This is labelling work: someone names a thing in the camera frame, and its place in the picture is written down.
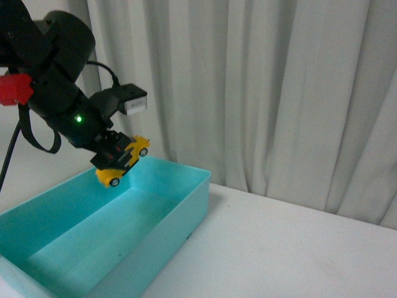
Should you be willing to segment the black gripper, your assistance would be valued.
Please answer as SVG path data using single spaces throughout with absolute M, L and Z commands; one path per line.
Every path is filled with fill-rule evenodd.
M 114 136 L 122 132 L 110 130 L 100 114 L 92 109 L 79 109 L 70 117 L 66 129 L 66 138 L 76 148 L 83 148 L 94 153 L 91 163 L 99 169 L 110 163 L 105 157 L 115 146 Z

